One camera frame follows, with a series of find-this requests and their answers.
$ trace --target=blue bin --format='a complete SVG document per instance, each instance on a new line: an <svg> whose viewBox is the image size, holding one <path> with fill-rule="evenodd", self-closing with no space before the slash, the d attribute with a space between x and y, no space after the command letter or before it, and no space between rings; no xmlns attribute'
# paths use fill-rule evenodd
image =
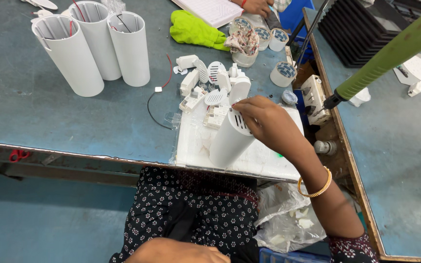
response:
<svg viewBox="0 0 421 263"><path fill-rule="evenodd" d="M314 9L312 0L292 0L287 9L279 13L280 24L284 29L290 29L292 32L303 19L303 8ZM299 37L306 37L306 27L303 27L298 34Z"/></svg>

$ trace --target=power outlet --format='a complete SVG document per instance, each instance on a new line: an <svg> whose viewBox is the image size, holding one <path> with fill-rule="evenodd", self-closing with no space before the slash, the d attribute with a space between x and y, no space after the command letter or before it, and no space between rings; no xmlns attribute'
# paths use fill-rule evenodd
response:
<svg viewBox="0 0 421 263"><path fill-rule="evenodd" d="M308 122L310 125L322 125L332 118L330 110L322 110L316 116L316 112L323 108L326 96L322 87L321 78L317 75L311 75L301 86L305 109L307 109Z"/></svg>

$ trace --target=notebook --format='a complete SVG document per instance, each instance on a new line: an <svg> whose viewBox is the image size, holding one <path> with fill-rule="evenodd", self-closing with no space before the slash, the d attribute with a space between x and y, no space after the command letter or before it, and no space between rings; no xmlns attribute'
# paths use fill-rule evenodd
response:
<svg viewBox="0 0 421 263"><path fill-rule="evenodd" d="M211 27L219 28L240 16L243 9L229 0L172 0L180 8L202 19Z"/></svg>

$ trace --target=bracelet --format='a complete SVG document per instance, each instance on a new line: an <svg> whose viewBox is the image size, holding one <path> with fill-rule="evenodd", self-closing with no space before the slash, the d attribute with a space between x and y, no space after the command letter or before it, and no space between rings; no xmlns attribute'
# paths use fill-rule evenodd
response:
<svg viewBox="0 0 421 263"><path fill-rule="evenodd" d="M324 191L326 191L327 190L327 188L329 187L329 185L331 184L331 181L332 181L332 173L331 173L331 171L326 167L326 166L323 166L324 167L324 169L326 169L326 171L327 171L327 182L326 182L326 185L323 187L323 189L321 189L321 190L319 190L318 192L316 192L316 193L314 193L314 194L310 194L310 195L306 195L306 194L303 194L303 193L301 193L301 189L300 189L300 186L301 186L301 181L302 181L302 179L301 179L301 177L300 177L300 179L298 180L298 192L301 194L301 195L303 195L303 196L305 196L305 197L317 197L317 196L319 196L320 194L322 194L322 193L324 193Z"/></svg>

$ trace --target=slotted vent cover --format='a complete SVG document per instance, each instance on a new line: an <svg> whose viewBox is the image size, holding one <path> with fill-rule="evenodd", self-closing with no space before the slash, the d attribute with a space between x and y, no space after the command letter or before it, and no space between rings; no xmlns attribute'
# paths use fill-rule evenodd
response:
<svg viewBox="0 0 421 263"><path fill-rule="evenodd" d="M207 71L209 72L209 81L210 83L215 83L215 85L218 85L217 81L217 70L221 69L222 71L226 71L224 64L214 61L207 67Z"/></svg>
<svg viewBox="0 0 421 263"><path fill-rule="evenodd" d="M230 109L228 111L228 117L230 118L230 123L233 125L233 128L242 134L251 135L251 131L246 125L245 120L243 119L243 115L239 111Z"/></svg>
<svg viewBox="0 0 421 263"><path fill-rule="evenodd" d="M217 105L221 103L222 101L224 101L226 97L227 97L226 89L222 89L220 91L218 89L214 89L209 94L207 94L206 98L204 98L204 103L209 106Z"/></svg>
<svg viewBox="0 0 421 263"><path fill-rule="evenodd" d="M207 72L206 64L199 59L194 61L193 64L196 66L196 69L199 70L199 81L201 81L202 84L207 83L209 73Z"/></svg>

